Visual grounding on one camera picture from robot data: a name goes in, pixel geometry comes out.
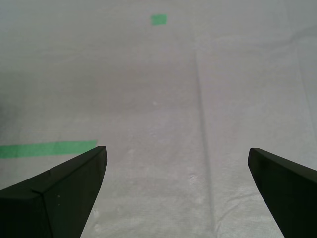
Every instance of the green tape strip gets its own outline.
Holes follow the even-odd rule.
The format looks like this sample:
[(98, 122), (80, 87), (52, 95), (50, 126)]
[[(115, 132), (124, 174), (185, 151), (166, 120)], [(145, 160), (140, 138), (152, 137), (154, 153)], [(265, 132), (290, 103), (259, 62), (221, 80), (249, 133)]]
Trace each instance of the green tape strip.
[(2, 145), (0, 146), (0, 158), (81, 154), (95, 148), (96, 144), (97, 140), (59, 141), (24, 145)]
[(167, 24), (167, 14), (156, 14), (151, 16), (151, 24), (153, 26)]

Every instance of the green tape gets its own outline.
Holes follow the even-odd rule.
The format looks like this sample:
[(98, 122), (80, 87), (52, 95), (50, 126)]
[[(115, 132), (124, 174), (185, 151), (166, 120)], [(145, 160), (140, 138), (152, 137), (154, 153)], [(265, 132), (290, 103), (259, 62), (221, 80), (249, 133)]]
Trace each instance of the green tape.
[(96, 144), (96, 140), (86, 140), (58, 141), (24, 145), (2, 145), (0, 146), (0, 158), (81, 154), (95, 148)]
[(151, 16), (151, 23), (153, 26), (165, 25), (167, 24), (167, 15), (166, 14), (156, 14)]

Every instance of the white fabric surface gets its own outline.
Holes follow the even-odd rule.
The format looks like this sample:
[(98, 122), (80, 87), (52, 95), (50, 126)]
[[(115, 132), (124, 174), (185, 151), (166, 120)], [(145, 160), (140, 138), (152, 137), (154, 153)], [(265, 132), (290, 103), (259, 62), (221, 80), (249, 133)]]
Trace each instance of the white fabric surface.
[[(281, 238), (247, 157), (317, 169), (316, 7), (0, 0), (0, 145), (107, 146), (83, 238)], [(71, 157), (0, 159), (0, 189)]]

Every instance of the green square marker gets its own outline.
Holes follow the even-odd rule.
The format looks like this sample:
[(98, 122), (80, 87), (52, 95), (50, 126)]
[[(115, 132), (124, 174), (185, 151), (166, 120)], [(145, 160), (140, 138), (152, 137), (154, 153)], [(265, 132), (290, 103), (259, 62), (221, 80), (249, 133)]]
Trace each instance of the green square marker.
[(165, 25), (167, 23), (167, 14), (155, 14), (151, 16), (153, 26)]

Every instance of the white cloth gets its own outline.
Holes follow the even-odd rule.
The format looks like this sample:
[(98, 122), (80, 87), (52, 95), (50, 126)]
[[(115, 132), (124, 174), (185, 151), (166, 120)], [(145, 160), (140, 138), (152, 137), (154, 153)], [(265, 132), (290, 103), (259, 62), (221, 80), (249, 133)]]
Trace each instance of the white cloth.
[[(107, 146), (83, 238), (282, 237), (247, 158), (317, 169), (316, 1), (0, 5), (0, 145)], [(70, 158), (0, 159), (0, 188)]]

